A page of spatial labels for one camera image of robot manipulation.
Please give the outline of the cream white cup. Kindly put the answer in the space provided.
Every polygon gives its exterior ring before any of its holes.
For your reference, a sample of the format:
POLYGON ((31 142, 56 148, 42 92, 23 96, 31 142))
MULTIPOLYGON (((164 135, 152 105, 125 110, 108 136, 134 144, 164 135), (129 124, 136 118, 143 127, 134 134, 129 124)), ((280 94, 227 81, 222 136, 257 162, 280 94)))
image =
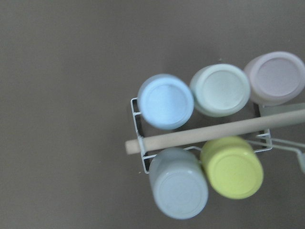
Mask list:
POLYGON ((224 117, 247 104, 251 86, 245 72, 231 64, 214 64, 199 70, 190 81, 195 108, 203 115, 224 117))

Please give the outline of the pale grey-blue cup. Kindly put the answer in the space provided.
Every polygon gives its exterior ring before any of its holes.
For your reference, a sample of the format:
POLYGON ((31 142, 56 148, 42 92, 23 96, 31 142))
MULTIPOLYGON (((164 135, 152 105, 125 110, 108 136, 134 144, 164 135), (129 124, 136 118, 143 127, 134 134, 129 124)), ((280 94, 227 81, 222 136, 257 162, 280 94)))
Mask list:
POLYGON ((159 152, 149 168, 149 181, 159 210, 173 219, 198 215, 208 200, 208 185, 197 157, 181 148, 159 152))

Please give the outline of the light blue cup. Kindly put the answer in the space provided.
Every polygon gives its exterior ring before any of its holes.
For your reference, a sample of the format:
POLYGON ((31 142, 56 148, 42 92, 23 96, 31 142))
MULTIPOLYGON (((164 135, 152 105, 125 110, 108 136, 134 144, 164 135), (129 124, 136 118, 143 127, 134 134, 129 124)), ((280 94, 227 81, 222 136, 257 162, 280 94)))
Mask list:
POLYGON ((141 85, 137 105, 147 123, 163 130, 181 127, 194 110, 189 87, 178 77, 165 73, 154 75, 141 85))

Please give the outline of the pink cup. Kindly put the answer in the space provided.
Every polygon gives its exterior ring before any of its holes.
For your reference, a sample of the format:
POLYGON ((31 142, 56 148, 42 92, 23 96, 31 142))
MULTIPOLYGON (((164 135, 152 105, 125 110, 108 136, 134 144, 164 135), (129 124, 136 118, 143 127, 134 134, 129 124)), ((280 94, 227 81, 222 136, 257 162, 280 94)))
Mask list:
POLYGON ((271 52, 251 60, 244 68, 256 104, 275 106, 298 96, 305 88, 305 64, 289 52, 271 52))

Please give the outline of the yellow cup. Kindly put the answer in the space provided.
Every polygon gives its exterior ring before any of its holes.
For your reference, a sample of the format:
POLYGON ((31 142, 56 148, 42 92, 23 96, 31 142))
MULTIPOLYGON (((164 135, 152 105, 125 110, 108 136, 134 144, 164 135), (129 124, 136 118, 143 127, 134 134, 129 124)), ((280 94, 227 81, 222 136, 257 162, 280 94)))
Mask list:
POLYGON ((226 198, 248 198, 263 183, 260 160, 250 144, 238 136, 207 141, 200 160, 212 188, 226 198))

